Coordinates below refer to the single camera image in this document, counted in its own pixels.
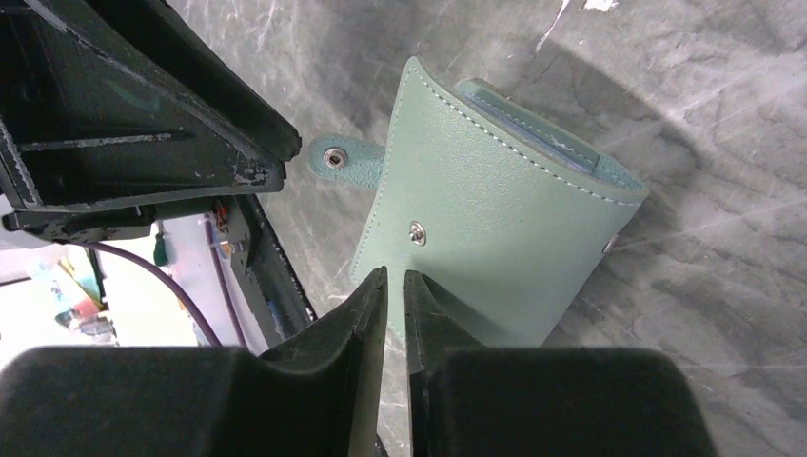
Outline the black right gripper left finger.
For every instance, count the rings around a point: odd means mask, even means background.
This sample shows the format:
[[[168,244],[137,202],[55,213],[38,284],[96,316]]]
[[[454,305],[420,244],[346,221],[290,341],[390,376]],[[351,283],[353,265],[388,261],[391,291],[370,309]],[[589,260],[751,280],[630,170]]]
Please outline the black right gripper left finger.
[[[372,456],[387,271],[261,355],[34,348],[1,373],[5,456]]]

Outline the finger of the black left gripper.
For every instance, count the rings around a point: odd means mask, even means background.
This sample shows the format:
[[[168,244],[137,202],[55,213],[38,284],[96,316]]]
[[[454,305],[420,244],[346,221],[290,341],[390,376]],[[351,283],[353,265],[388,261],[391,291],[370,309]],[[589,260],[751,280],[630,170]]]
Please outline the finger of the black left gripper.
[[[302,147],[298,131],[233,72],[166,1],[99,0],[89,5],[258,146],[283,161]]]
[[[29,211],[276,192],[258,146],[89,5],[1,5],[1,190]]]

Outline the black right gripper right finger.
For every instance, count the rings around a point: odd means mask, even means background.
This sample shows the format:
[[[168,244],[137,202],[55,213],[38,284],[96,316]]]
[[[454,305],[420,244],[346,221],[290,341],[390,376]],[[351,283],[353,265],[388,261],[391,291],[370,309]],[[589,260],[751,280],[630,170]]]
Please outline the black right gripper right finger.
[[[694,394],[639,348],[491,348],[418,271],[403,283],[416,456],[712,456]]]

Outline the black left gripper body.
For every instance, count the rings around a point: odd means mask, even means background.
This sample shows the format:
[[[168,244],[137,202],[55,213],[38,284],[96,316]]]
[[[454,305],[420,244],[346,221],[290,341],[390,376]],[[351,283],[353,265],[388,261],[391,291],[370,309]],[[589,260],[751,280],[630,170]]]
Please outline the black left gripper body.
[[[17,247],[34,247],[143,238],[155,223],[208,212],[215,201],[203,197],[96,212],[34,212],[13,209],[3,198],[1,239]]]

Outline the green card holder wallet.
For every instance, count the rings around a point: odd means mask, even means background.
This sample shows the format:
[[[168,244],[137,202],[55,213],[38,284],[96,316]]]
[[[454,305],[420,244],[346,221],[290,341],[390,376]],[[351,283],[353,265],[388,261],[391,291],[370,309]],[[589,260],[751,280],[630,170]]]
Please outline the green card holder wallet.
[[[417,58],[384,145],[324,134],[305,156],[316,175],[374,191],[350,275],[386,267],[392,330],[404,334],[404,275],[416,270],[494,347],[540,346],[648,194],[485,81],[447,88]]]

